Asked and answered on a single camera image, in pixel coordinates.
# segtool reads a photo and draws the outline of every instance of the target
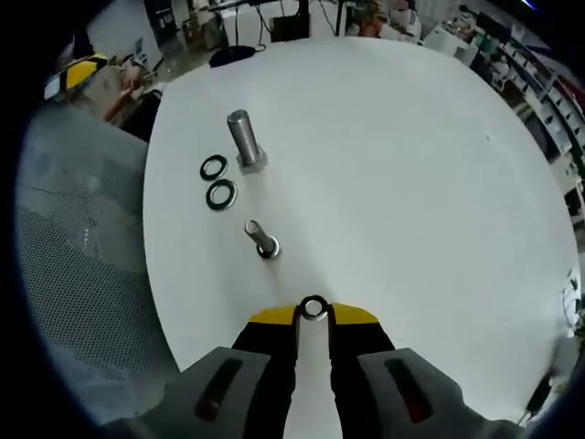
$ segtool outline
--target white round table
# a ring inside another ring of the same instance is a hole
[[[226,117],[238,108],[269,157],[259,174],[236,162]],[[214,154],[239,188],[220,212],[199,176]],[[277,261],[256,254],[251,219],[280,241]],[[180,369],[231,346],[262,308],[321,294],[374,313],[492,419],[522,414],[549,364],[560,291],[579,277],[560,190],[506,103],[456,59],[368,38],[276,44],[170,83],[146,162],[144,243]],[[327,413],[320,423],[338,423]]]

